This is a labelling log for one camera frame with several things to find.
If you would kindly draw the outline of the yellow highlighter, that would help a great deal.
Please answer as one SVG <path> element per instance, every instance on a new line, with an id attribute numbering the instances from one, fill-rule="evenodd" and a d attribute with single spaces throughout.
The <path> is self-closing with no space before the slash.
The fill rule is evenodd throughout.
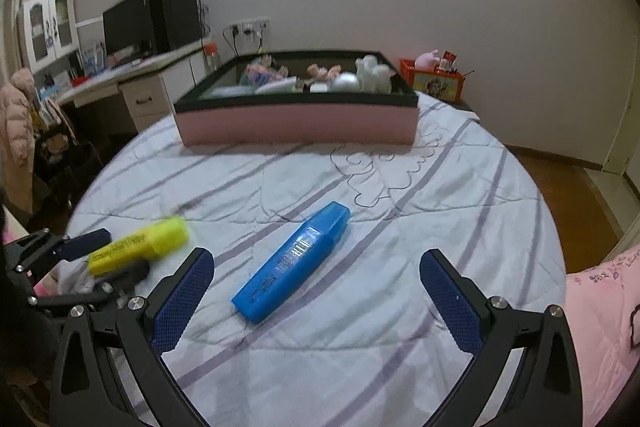
<path id="1" fill-rule="evenodd" d="M 189 230 L 181 217 L 171 216 L 109 243 L 88 257 L 93 277 L 115 272 L 139 260 L 153 261 L 186 245 Z"/>

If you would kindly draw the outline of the white plastic device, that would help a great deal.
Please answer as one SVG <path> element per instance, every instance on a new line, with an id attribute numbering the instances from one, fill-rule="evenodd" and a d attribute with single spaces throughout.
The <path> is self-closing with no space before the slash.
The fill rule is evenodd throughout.
<path id="1" fill-rule="evenodd" d="M 265 83 L 255 90 L 255 94 L 281 94 L 291 93 L 296 90 L 297 78 L 288 77 L 273 82 Z"/>

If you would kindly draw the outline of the pink pig figurine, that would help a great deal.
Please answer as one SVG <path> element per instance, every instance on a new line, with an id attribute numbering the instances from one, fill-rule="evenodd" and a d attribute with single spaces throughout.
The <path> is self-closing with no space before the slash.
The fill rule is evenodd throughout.
<path id="1" fill-rule="evenodd" d="M 311 82 L 331 83 L 342 73 L 341 65 L 334 65 L 330 68 L 320 67 L 318 64 L 311 64 L 307 67 L 307 74 Z"/>

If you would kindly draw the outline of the white figure silver ball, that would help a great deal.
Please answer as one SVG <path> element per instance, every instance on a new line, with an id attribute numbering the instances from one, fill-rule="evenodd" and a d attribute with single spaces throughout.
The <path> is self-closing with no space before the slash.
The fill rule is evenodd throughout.
<path id="1" fill-rule="evenodd" d="M 374 55 L 366 55 L 356 60 L 356 72 L 341 72 L 329 82 L 331 92 L 362 92 L 390 94 L 394 72 L 390 66 L 382 64 Z"/>

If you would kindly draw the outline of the pink quilt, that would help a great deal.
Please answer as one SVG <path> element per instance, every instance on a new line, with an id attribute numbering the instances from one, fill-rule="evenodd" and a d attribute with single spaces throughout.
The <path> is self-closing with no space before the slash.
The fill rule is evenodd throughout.
<path id="1" fill-rule="evenodd" d="M 639 304 L 639 248 L 566 277 L 564 311 L 582 383 L 582 423 L 597 425 L 639 362 L 629 317 Z"/>

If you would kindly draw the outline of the black glasses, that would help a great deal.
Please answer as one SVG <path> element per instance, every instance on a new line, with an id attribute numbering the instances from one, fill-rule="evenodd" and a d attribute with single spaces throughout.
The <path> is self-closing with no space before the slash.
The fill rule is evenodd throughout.
<path id="1" fill-rule="evenodd" d="M 629 317 L 629 343 L 631 349 L 636 349 L 640 346 L 640 305 L 635 306 Z"/>

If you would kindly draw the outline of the pink jacket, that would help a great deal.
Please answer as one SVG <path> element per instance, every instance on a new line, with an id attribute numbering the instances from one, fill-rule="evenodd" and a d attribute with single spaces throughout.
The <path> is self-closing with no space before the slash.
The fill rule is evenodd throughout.
<path id="1" fill-rule="evenodd" d="M 1 152 L 4 189 L 11 205 L 32 214 L 35 137 L 32 106 L 35 79 L 28 68 L 19 69 L 1 88 Z"/>

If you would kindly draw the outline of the white striped quilt cover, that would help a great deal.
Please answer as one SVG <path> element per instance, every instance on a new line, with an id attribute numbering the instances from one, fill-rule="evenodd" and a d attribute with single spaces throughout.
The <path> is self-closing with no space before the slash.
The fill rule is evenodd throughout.
<path id="1" fill-rule="evenodd" d="M 541 311 L 565 267 L 539 188 L 427 96 L 409 146 L 186 147 L 165 118 L 82 196 L 67 231 L 180 217 L 215 275 L 164 361 L 213 426 L 419 426 L 469 363 L 420 281 L 436 248 L 487 296 Z"/>

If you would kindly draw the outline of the white desk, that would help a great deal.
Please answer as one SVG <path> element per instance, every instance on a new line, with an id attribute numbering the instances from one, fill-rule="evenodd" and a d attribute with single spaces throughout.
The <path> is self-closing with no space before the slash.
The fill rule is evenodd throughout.
<path id="1" fill-rule="evenodd" d="M 174 104 L 205 77 L 201 40 L 146 60 L 109 69 L 56 98 L 76 108 L 121 95 L 140 132 L 174 111 Z"/>

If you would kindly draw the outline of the pink black storage box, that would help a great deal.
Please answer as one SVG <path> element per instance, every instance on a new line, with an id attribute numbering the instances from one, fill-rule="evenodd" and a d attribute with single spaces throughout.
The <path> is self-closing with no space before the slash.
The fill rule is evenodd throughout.
<path id="1" fill-rule="evenodd" d="M 363 50 L 272 52 L 288 73 L 304 79 L 307 67 L 341 65 L 356 72 L 357 58 L 374 55 L 390 66 L 390 94 L 331 92 L 296 88 L 291 93 L 204 98 L 211 87 L 239 84 L 257 54 L 233 57 L 174 104 L 175 121 L 186 145 L 231 143 L 388 143 L 410 144 L 419 120 L 419 98 L 387 58 Z"/>

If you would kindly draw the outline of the red cap bottle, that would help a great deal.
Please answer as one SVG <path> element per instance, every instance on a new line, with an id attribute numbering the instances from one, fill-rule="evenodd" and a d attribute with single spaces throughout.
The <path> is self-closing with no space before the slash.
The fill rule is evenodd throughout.
<path id="1" fill-rule="evenodd" d="M 208 75 L 213 74 L 220 69 L 221 57 L 219 55 L 218 46 L 215 41 L 209 41 L 203 46 L 205 69 Z"/>

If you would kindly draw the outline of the white glass door cabinet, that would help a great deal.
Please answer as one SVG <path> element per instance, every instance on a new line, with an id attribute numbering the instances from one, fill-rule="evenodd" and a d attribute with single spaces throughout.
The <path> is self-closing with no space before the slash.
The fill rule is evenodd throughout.
<path id="1" fill-rule="evenodd" d="M 17 20 L 23 61 L 33 74 L 79 48 L 74 0 L 28 0 Z"/>

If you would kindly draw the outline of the black computer monitor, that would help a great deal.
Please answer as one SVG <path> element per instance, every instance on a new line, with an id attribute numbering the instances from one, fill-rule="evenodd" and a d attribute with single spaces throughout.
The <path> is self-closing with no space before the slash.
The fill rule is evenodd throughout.
<path id="1" fill-rule="evenodd" d="M 154 30 L 149 0 L 122 0 L 103 13 L 106 55 L 115 65 L 151 56 Z"/>

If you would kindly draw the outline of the black computer tower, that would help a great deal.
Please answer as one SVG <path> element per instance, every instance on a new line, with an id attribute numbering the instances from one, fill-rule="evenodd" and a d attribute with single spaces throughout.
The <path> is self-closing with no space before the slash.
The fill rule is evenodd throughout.
<path id="1" fill-rule="evenodd" d="M 164 54 L 202 36 L 198 0 L 149 0 L 154 51 Z"/>

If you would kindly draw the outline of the red toy box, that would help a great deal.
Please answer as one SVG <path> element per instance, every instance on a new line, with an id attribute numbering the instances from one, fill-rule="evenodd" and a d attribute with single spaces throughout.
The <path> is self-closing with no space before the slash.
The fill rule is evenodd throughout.
<path id="1" fill-rule="evenodd" d="M 417 69 L 408 58 L 399 61 L 400 75 L 414 91 L 423 92 L 432 98 L 447 103 L 459 103 L 465 77 L 460 72 L 427 72 Z"/>

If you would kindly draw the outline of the pink plush toy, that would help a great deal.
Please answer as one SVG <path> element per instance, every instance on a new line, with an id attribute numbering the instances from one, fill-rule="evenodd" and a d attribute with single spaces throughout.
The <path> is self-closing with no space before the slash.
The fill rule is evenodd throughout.
<path id="1" fill-rule="evenodd" d="M 423 72 L 435 72 L 440 63 L 440 56 L 437 50 L 431 50 L 418 56 L 413 63 L 413 67 Z"/>

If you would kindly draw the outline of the wall power outlet strip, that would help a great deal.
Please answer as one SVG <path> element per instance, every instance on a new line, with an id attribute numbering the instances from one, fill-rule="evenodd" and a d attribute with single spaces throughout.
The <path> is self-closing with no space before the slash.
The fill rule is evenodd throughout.
<path id="1" fill-rule="evenodd" d="M 246 18 L 245 20 L 235 20 L 230 23 L 231 28 L 236 27 L 242 34 L 247 31 L 252 34 L 265 34 L 270 27 L 270 18 L 266 16 Z"/>

